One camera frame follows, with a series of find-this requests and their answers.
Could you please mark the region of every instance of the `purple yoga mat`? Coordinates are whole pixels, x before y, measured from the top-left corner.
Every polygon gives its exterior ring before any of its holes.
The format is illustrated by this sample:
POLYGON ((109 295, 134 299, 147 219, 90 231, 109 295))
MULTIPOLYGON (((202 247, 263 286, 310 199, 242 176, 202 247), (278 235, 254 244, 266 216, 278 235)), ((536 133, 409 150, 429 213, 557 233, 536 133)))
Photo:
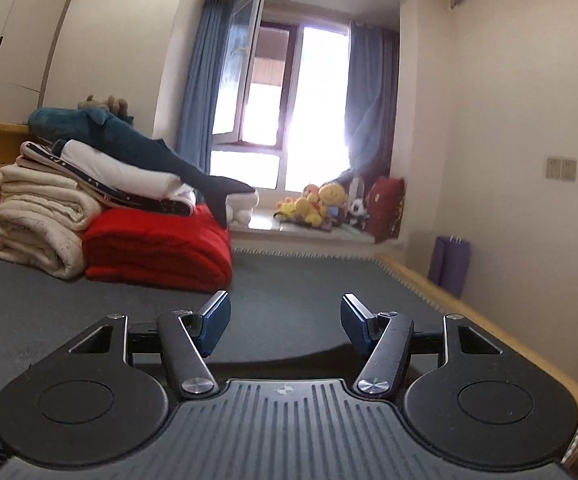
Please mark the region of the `purple yoga mat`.
POLYGON ((471 245, 462 238, 438 236, 431 256, 428 278, 456 298, 461 297, 467 279, 471 245))

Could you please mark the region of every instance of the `folded white quilt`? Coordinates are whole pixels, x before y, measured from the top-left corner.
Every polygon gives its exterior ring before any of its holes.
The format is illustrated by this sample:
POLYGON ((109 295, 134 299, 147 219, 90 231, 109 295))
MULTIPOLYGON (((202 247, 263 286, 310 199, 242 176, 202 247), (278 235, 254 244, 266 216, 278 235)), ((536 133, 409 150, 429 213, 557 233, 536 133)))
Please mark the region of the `folded white quilt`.
POLYGON ((82 274, 78 235, 33 211, 0 210, 0 259, 44 270, 62 280, 82 274))
POLYGON ((192 187, 183 184, 178 175, 163 171, 141 170, 99 152, 79 140, 69 140, 60 158, 84 171, 105 186, 155 200, 184 202, 192 194, 192 187))
POLYGON ((0 210, 33 211, 72 231, 83 231, 102 212, 100 204, 67 176, 22 168, 0 168, 0 210))

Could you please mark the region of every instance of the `rolled mat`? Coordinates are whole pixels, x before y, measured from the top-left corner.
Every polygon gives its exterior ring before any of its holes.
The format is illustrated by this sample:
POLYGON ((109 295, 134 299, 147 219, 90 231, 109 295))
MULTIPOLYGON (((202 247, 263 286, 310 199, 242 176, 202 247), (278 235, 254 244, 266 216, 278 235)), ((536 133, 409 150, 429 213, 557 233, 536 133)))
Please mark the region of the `rolled mat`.
POLYGON ((456 298, 461 297, 469 270, 471 245, 461 238, 438 236, 431 256, 428 278, 456 298))
POLYGON ((82 237, 90 280, 215 292, 231 284, 229 233, 198 206, 180 217, 110 209, 82 237))

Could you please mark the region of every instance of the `ribbed gray panel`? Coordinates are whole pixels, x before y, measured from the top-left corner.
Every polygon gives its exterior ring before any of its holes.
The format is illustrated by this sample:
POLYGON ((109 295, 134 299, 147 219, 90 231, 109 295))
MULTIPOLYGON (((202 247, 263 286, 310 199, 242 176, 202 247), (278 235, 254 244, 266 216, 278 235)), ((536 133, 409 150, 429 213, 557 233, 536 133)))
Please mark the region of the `ribbed gray panel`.
POLYGON ((515 474, 445 462, 413 440, 386 402, 352 397, 341 381, 232 381, 184 403, 151 445, 84 471, 11 460, 0 480, 565 480, 557 465, 515 474))

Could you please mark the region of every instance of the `white plush toy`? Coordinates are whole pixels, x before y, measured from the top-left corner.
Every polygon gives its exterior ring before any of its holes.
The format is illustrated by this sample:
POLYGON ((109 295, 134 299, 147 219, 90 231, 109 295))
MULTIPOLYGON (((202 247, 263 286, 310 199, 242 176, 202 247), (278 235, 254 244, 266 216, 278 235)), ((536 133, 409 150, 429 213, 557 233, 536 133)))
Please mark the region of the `white plush toy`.
POLYGON ((227 195, 227 223, 233 221, 249 225, 253 208, 258 205, 260 196, 255 193, 236 193, 227 195))

